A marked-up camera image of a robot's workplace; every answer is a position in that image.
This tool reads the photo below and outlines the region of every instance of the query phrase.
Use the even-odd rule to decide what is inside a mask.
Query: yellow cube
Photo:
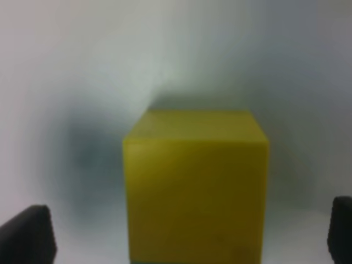
[[[124,140],[130,259],[259,264],[268,154],[249,112],[148,111]]]

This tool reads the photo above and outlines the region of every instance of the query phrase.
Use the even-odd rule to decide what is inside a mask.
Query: cube front face
[[[268,142],[124,141],[130,258],[259,264]]]

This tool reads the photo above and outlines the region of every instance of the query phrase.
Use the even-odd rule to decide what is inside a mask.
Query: table surface
[[[116,204],[111,216],[101,223],[96,240],[92,240],[93,236],[85,237],[84,232],[72,237],[57,223],[56,264],[130,263],[123,202]],[[266,218],[262,264],[333,264],[326,242],[329,215],[273,202],[267,206]]]

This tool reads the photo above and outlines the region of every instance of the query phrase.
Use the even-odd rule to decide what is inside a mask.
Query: white backdrop
[[[322,241],[352,188],[351,29],[347,0],[0,0],[0,222],[48,204],[57,263],[127,263],[123,135],[149,106],[249,108],[269,200]]]

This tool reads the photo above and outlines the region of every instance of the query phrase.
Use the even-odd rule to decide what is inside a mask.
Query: cube
[[[268,156],[249,112],[145,113],[124,139],[130,259],[259,264]]]

